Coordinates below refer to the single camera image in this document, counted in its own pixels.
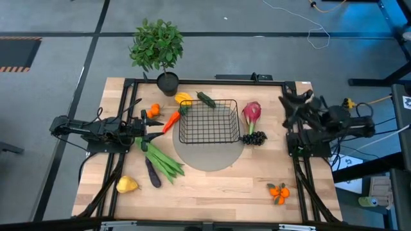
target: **wire basket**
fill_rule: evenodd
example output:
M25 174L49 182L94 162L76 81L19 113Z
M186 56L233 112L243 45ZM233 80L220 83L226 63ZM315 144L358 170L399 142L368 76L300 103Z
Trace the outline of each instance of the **wire basket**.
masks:
M215 108L200 100L184 100L180 109L190 105L180 118L179 138L185 144L232 143L240 139L237 102L216 99Z

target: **yellow pear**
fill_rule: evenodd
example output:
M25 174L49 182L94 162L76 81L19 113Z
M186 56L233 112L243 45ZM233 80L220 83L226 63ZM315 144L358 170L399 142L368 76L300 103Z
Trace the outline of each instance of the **yellow pear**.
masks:
M129 176L122 176L116 186L116 189L119 193L127 193L137 189L139 185L137 182L129 177Z

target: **wooden tabletop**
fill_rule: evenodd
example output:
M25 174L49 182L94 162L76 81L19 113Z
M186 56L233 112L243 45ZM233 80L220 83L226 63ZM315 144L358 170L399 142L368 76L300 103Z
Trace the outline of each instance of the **wooden tabletop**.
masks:
M124 78L107 78L100 104L103 107L102 117L116 116L123 82ZM309 82L297 82L296 85L299 94L311 88ZM195 96L196 91L202 91L213 99L235 99L239 113L247 102L258 101L261 104L262 115L256 125L256 131L264 131L268 140L262 146L245 146L239 159L231 167L220 171L199 171L186 164L186 175L178 177L173 185L158 172L162 181L162 186L158 189L151 185L143 152L132 146L126 154L123 175L134 178L141 186L141 190L119 194L115 218L301 222L295 173L285 142L286 129L281 126L285 119L284 109L278 100L278 96L282 96L281 88L250 85L179 85L179 92ZM164 123L179 107L174 97L166 97L156 84L139 84L137 98L143 100L135 107L134 116L139 116L142 109L150 109L151 104L159 103L162 106L161 113L164 114L159 121ZM243 116L240 114L239 117L244 125ZM161 130L161 126L148 129L149 132ZM154 139L152 143L176 161L182 162L174 150L171 135L172 132L168 132ZM84 165L73 215L81 213L100 190L107 157L107 153L97 154ZM317 194L333 215L342 219L330 167L321 158L310 160ZM272 196L268 193L267 183L282 182L290 189L291 195L286 199L285 205L274 205ZM103 214L108 213L111 192L110 190L107 195ZM313 219L309 198L306 194L308 215Z

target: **orange carrot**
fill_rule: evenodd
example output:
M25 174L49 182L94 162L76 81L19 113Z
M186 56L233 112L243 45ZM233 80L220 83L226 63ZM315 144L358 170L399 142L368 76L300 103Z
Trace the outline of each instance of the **orange carrot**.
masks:
M180 113L174 112L171 115L170 120L167 122L167 124L162 129L162 132L166 133L173 126L173 124L175 124L179 119L180 119Z

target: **purple eggplant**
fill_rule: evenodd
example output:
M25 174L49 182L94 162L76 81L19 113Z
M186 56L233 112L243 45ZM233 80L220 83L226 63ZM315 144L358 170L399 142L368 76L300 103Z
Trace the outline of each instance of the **purple eggplant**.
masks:
M150 160L148 160L147 157L146 157L146 165L147 165L147 170L148 170L148 176L150 176L150 181L152 182L152 185L157 188L160 187L161 186L160 178L155 172L152 163L150 162Z

